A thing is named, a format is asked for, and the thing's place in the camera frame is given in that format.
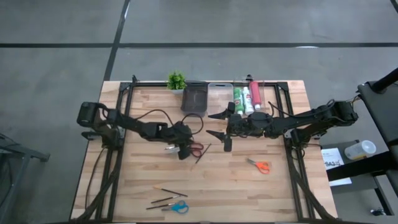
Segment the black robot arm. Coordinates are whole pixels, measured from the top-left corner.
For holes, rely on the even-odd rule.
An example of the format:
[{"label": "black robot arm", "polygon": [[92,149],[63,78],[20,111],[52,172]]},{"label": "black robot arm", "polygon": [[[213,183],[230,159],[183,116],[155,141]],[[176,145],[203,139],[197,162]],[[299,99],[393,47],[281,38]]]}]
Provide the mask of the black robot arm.
[{"label": "black robot arm", "polygon": [[138,133],[147,141],[165,142],[178,146],[179,159],[185,159],[190,155],[188,147],[192,143],[192,131],[181,121],[172,124],[171,127],[162,122],[145,123],[123,115],[120,110],[107,108],[102,103],[84,102],[81,104],[77,123],[94,130],[94,132],[82,133],[85,138],[90,139],[90,134],[101,136],[104,146],[113,149],[118,149],[121,145],[118,128],[121,127]]},{"label": "black robot arm", "polygon": [[350,102],[334,100],[310,111],[295,115],[289,114],[287,118],[274,118],[262,112],[254,112],[247,118],[242,118],[241,115],[234,114],[234,111],[234,103],[230,102],[224,112],[209,116],[214,119],[228,119],[226,133],[207,130],[208,133],[224,142],[224,151],[227,152],[232,150],[231,137],[234,136],[242,138],[264,136],[275,139],[289,133],[286,137],[290,138],[291,146],[302,147],[309,142],[312,136],[322,136],[327,129],[334,126],[350,126],[358,119]]}]

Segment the paper sheet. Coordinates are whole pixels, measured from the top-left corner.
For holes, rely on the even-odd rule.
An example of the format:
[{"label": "paper sheet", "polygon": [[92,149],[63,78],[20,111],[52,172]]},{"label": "paper sheet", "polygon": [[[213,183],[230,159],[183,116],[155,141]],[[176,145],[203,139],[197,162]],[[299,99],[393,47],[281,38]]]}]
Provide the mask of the paper sheet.
[{"label": "paper sheet", "polygon": [[[325,162],[326,170],[344,165],[343,158],[341,158],[338,148],[322,149],[321,152],[323,161]],[[352,184],[352,181],[349,177],[340,180],[329,181],[330,187],[345,184]]]}]

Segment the red tube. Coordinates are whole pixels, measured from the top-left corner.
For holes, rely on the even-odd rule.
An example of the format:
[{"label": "red tube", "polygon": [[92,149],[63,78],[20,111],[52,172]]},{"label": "red tube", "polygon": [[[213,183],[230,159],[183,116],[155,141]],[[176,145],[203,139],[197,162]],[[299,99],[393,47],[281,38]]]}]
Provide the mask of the red tube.
[{"label": "red tube", "polygon": [[260,89],[258,82],[251,82],[249,84],[252,104],[254,109],[260,110],[261,109],[261,96],[260,96]]}]

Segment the gray floor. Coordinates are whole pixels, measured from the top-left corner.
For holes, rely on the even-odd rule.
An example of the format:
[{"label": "gray floor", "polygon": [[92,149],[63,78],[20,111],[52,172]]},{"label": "gray floor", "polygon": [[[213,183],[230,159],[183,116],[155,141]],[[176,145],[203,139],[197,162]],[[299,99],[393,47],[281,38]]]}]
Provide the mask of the gray floor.
[{"label": "gray floor", "polygon": [[[0,1],[0,43],[111,43],[123,0]],[[178,1],[132,0],[121,42],[397,42],[398,13],[389,0]],[[0,132],[51,153],[32,161],[14,223],[68,219],[86,141],[76,115],[96,101],[111,49],[0,49]],[[111,80],[165,80],[179,69],[189,79],[305,80],[312,106],[346,100],[356,86],[397,66],[396,48],[119,49]],[[362,102],[360,120],[331,129],[323,144],[368,139],[386,151]],[[398,200],[379,178],[398,214]],[[396,223],[374,217],[376,194],[335,194],[344,220]]]}]

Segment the clear plastic container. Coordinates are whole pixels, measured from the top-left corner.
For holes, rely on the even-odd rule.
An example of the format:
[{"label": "clear plastic container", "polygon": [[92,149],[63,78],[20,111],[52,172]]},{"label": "clear plastic container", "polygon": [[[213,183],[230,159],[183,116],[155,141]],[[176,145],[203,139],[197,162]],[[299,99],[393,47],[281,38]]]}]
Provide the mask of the clear plastic container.
[{"label": "clear plastic container", "polygon": [[365,140],[356,143],[344,150],[348,159],[356,160],[366,158],[376,152],[376,146],[373,142]]},{"label": "clear plastic container", "polygon": [[234,100],[234,86],[230,83],[209,83],[207,114],[223,112],[229,102]]}]

